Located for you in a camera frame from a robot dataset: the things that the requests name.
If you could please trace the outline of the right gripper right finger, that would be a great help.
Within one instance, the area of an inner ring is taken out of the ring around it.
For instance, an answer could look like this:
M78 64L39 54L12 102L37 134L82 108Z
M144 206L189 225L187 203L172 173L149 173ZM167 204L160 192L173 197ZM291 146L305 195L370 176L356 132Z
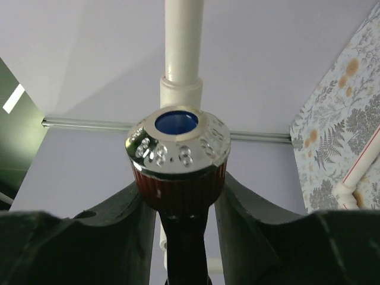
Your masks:
M226 284L378 284L379 211L302 216L232 175L215 204Z

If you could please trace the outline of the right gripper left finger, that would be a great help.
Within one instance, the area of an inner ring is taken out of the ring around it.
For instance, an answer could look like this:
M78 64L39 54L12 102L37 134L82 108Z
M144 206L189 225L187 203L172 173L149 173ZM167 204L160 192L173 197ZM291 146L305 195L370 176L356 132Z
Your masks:
M1 213L2 284L148 284L156 214L131 184L73 218Z

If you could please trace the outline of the brown water faucet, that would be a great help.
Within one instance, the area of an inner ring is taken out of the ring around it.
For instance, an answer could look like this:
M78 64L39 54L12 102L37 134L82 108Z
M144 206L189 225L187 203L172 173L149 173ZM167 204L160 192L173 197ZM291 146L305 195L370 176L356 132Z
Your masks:
M160 216L167 283L210 284L204 233L225 183L228 127L195 107L164 107L129 131L125 149L139 192Z

